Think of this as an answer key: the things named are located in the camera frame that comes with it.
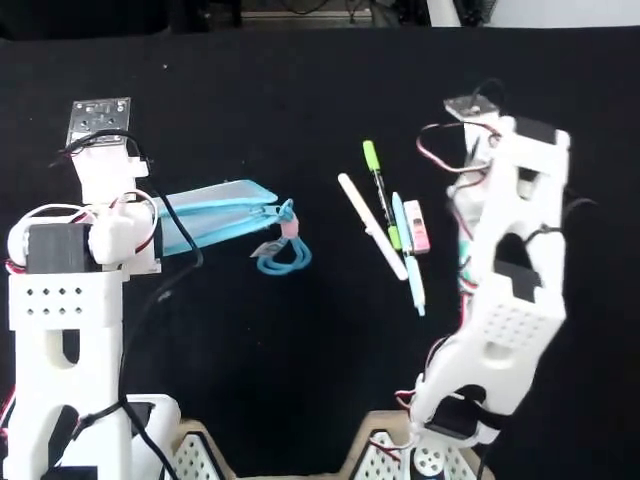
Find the pink tag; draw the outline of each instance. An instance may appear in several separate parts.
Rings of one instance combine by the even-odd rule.
[[[293,240],[298,237],[298,228],[300,223],[298,222],[298,217],[293,215],[293,220],[290,222],[282,222],[280,223],[280,230],[282,231],[282,237],[288,240]]]

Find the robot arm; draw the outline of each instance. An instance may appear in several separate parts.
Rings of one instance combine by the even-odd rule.
[[[465,127],[468,167],[449,187],[460,224],[460,329],[418,376],[412,431],[459,447],[488,444],[529,391],[540,356],[565,318],[565,242],[559,229],[569,136],[500,117],[484,97],[445,102]],[[506,235],[529,262],[500,258]]]
[[[121,403],[123,282],[160,270],[157,206],[136,187],[136,178],[148,175],[146,164],[129,156],[124,137],[103,136],[107,125],[126,128],[128,108],[129,99],[74,103],[65,150],[80,178],[84,206],[70,206],[76,210],[72,215],[49,217],[36,215],[59,205],[40,207],[9,235],[9,319],[18,396],[4,465],[9,479],[47,478],[48,444],[63,406],[83,419]],[[71,148],[96,132],[92,143]],[[68,330],[78,332],[77,363],[63,352]],[[145,430],[169,454],[180,420],[175,400],[127,398],[147,406]],[[141,435],[132,438],[129,419],[118,408],[73,438],[57,466],[95,469],[96,478],[114,480],[157,479],[162,468]]]

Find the blue pen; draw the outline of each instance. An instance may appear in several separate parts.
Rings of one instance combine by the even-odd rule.
[[[407,217],[404,214],[404,206],[400,195],[393,192],[391,197],[391,206],[396,216],[396,224],[398,226],[398,234],[400,235],[400,244],[402,245],[402,254],[404,256],[404,264],[409,272],[409,285],[411,287],[411,296],[413,297],[413,305],[418,310],[418,315],[424,317],[425,295],[424,286],[422,285],[422,275],[420,275],[420,267],[416,257],[412,255],[413,246],[411,243],[411,234],[407,225]]]

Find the metal plate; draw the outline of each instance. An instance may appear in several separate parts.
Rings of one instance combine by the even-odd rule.
[[[444,101],[444,107],[456,118],[469,118],[500,111],[496,105],[482,95],[476,96],[473,105],[471,104],[472,100],[472,95],[450,98]]]
[[[73,102],[67,145],[72,141],[104,129],[129,128],[131,98],[106,98]],[[120,136],[101,137],[96,145],[122,145],[126,139]]]

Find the pen cap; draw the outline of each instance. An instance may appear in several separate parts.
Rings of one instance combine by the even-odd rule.
[[[373,146],[371,140],[365,140],[362,142],[362,150],[364,150],[364,159],[367,161],[367,166],[372,172],[374,170],[380,170],[380,162],[378,162],[378,155],[376,155],[376,149]]]
[[[402,243],[400,243],[400,234],[398,233],[398,227],[395,225],[390,226],[387,229],[389,233],[389,240],[391,240],[391,246],[394,250],[402,250]]]

